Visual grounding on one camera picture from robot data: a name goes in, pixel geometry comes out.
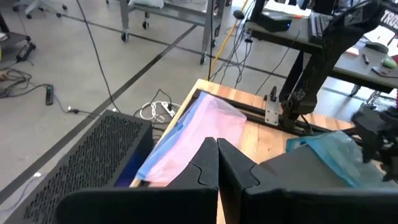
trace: concrete floor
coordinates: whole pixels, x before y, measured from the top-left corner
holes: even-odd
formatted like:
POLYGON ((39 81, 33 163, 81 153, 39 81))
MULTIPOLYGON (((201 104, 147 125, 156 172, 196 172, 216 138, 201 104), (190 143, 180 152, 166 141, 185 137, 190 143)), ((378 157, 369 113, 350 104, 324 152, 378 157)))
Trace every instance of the concrete floor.
MULTIPOLYGON (((85 111, 99 108, 99 113, 105 108, 112 109, 113 106, 105 102, 109 97, 108 92, 87 29, 81 21, 82 15, 78 6, 75 0, 63 0, 63 3, 68 6, 68 11, 63 12, 67 16, 62 18, 57 18, 50 12, 35 10, 32 13, 33 18, 28 20, 20 12, 27 33, 32 37, 37 50, 30 56, 34 66, 20 63, 15 68, 31 73, 34 83, 53 84, 55 94, 64 108, 72 106, 85 111)), ((150 101, 159 88, 168 93, 173 102, 182 103, 196 80, 203 78, 208 72, 208 64, 201 66, 200 55, 195 53, 201 47, 203 28, 196 27, 177 44, 177 47, 170 49, 169 44, 189 30, 192 25, 152 16, 150 28, 144 30, 141 27, 144 13, 134 11, 129 15, 131 21, 129 31, 140 37, 130 36, 129 42, 124 43, 120 39, 120 33, 117 32, 121 30, 117 1, 111 0, 110 4, 106 5, 105 0, 84 0, 81 4, 87 19, 96 24, 91 25, 90 29, 111 92, 117 91, 136 74, 142 75, 116 99, 116 104, 123 113, 133 114, 145 102, 150 101), (154 60, 164 50, 166 54, 160 60, 154 60), (146 65, 150 62, 154 65, 147 70, 146 65)), ((232 7, 226 8, 219 46, 214 49, 214 54, 226 36, 224 30, 233 23, 232 12, 239 7, 239 1, 234 1, 232 7)), ((17 13, 11 9, 11 3, 0 2, 0 9, 10 30, 23 33, 17 13)), ((5 50, 3 57, 14 58, 21 47, 22 44, 19 44, 13 49, 5 50)), ((228 42, 223 58, 229 54, 231 48, 232 40, 228 42)), ((287 48, 283 46, 255 41, 247 65, 271 71, 286 50, 287 48)), ((238 54, 243 58, 244 45, 241 45, 238 54)), ((286 77, 297 54, 296 50, 289 50, 276 73, 286 77)), ((11 64, 10 61, 4 60, 0 62, 0 67, 11 64)), ((230 68, 223 84, 233 87, 237 75, 238 69, 230 68)), ((255 93, 260 83, 267 77, 268 74, 245 68, 238 89, 255 93)), ((221 76, 218 76, 216 82, 219 82, 220 78, 221 76)), ((271 76, 259 94, 269 93, 274 85, 280 90, 284 82, 285 79, 281 77, 271 76)), ((353 84, 334 78, 328 78, 323 87, 318 94, 319 103, 315 112, 345 121, 349 120, 359 108, 361 99, 367 98, 372 92, 362 88, 358 97, 348 98, 347 94, 353 84)), ((165 96, 160 96, 159 99, 167 100, 165 96)), ((55 152, 56 148, 62 149, 54 153, 53 159, 39 169, 44 174, 50 171, 87 129, 83 129, 65 144, 55 145, 76 125, 81 125, 81 122, 89 123, 90 120, 85 119, 85 115, 64 114, 58 105, 46 106, 44 101, 44 89, 37 89, 18 98, 1 100, 0 189, 4 189, 49 149, 55 152)), ((32 190, 35 183, 30 185, 27 191, 32 190)), ((23 187, 24 185, 8 198, 0 206, 0 210, 13 205, 21 195, 23 187)), ((0 213, 0 221, 4 221, 8 215, 9 212, 0 213)))

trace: pink cloth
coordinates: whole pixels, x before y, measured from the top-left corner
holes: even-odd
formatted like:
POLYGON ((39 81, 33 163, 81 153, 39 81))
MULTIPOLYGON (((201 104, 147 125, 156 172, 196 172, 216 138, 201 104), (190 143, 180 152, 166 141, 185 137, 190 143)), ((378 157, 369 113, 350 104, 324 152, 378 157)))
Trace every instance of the pink cloth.
POLYGON ((175 145, 152 167, 145 180, 168 185, 185 169, 206 137, 225 138, 237 146, 245 122, 246 117, 239 110, 206 95, 175 145))

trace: wooden board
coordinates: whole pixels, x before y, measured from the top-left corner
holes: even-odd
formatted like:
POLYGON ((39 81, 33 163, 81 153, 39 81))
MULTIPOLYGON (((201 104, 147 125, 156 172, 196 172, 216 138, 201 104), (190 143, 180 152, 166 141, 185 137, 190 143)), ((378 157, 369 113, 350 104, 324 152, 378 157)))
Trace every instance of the wooden board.
MULTIPOLYGON (((177 111, 177 114, 170 122, 161 139, 175 126, 175 123, 178 121, 178 119, 180 119, 182 112, 187 107, 196 89, 205 90, 214 95, 222 96, 230 100, 245 103, 247 105, 253 105, 258 108, 264 109, 266 107, 266 102, 260 96, 252 95, 250 93, 229 88, 227 86, 222 86, 199 79, 189 92, 184 102, 181 104, 181 108, 177 111)), ((311 124, 332 130, 353 127, 351 123, 328 118, 323 115, 308 114, 305 116, 305 118, 311 124)), ((284 153, 286 140, 294 137, 295 136, 291 134, 247 121, 244 125, 243 133, 239 143, 239 149, 250 159, 259 164, 284 153)), ((138 182, 138 180, 134 180, 130 187, 135 187, 138 182)), ((218 197, 217 214, 217 223, 224 224, 225 220, 220 196, 218 197)))

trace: white cable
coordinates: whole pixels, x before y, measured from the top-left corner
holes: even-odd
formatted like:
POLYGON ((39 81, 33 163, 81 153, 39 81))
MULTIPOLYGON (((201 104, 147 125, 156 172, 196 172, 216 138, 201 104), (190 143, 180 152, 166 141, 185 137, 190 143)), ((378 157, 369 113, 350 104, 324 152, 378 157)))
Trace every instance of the white cable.
MULTIPOLYGON (((162 104, 162 103, 167 103, 167 104, 169 104, 170 102, 168 102, 168 101, 155 101, 155 102, 153 102, 153 103, 150 103, 150 102, 145 103, 145 104, 141 107, 141 110, 139 110, 139 116, 140 116, 142 119, 145 119, 145 120, 148 120, 148 121, 152 121, 152 120, 154 119, 156 122, 164 123, 164 122, 165 122, 165 118, 164 118, 162 115, 159 115, 159 114, 156 113, 156 106, 157 106, 157 104, 162 104), (144 115, 142 115, 142 111, 143 111, 145 108, 147 108, 147 106, 148 106, 149 104, 150 104, 150 107, 152 108, 152 109, 151 109, 151 115, 152 115, 152 116, 151 116, 150 118, 146 118, 146 117, 144 117, 144 115)), ((178 104, 176 104, 176 103, 172 103, 172 105, 181 107, 180 105, 178 105, 178 104)))

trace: metal cart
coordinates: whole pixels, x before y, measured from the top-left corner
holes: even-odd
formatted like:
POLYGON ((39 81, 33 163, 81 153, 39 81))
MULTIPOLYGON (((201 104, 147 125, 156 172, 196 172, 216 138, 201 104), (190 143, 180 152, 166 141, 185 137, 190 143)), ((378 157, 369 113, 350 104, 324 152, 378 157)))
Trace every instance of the metal cart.
POLYGON ((159 16, 164 16, 168 17, 171 19, 176 19, 178 21, 183 21, 187 22, 190 24, 195 24, 198 26, 203 26, 205 28, 203 32, 203 40, 202 40, 202 47, 201 47, 201 58, 200 58, 200 64, 203 65, 203 63, 206 60, 206 52, 207 52, 207 47, 210 41, 210 29, 211 29, 211 24, 210 20, 211 17, 213 16, 213 42, 211 43, 211 47, 214 47, 216 45, 216 39, 218 37, 218 34, 220 33, 220 27, 221 27, 221 21, 223 19, 223 12, 224 12, 224 6, 225 6, 225 1, 226 0, 214 0, 214 6, 209 4, 211 0, 209 0, 207 4, 207 9, 206 12, 200 12, 196 11, 193 9, 188 9, 186 7, 180 7, 176 6, 173 4, 168 4, 165 2, 164 7, 162 9, 155 8, 155 7, 149 7, 149 6, 142 6, 142 5, 133 5, 133 6, 128 6, 127 1, 119 1, 120 4, 120 13, 122 17, 122 25, 123 25, 123 33, 122 33, 122 40, 124 42, 127 42, 129 40, 129 12, 137 9, 140 11, 145 12, 145 17, 144 21, 142 22, 142 27, 144 29, 147 29, 149 27, 149 16, 150 14, 156 14, 159 16), (214 15, 211 15, 211 7, 213 7, 214 10, 214 15))

